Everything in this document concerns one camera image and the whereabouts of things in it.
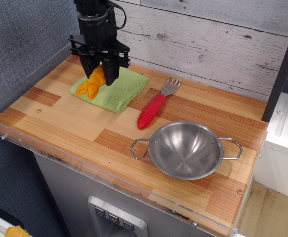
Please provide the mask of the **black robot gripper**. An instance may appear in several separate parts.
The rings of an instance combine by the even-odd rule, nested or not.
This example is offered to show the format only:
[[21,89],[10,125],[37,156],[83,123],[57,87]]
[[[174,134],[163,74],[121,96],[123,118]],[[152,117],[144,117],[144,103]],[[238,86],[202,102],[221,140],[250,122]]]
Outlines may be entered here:
[[111,86],[119,77],[119,67],[129,67],[129,47],[117,40],[115,12],[113,9],[101,9],[96,14],[77,12],[80,27],[79,35],[69,40],[78,44],[77,53],[86,76],[102,61],[106,85]]

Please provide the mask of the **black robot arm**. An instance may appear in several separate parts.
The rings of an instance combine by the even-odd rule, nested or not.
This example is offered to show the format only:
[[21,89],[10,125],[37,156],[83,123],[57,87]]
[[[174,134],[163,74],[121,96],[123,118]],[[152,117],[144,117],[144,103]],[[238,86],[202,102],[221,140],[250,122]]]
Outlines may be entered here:
[[85,74],[91,76],[102,64],[106,85],[111,86],[119,77],[120,67],[128,68],[130,48],[119,42],[117,31],[124,28],[116,24],[115,9],[122,7],[109,0],[75,0],[79,22],[79,35],[70,35],[71,53],[80,57]]

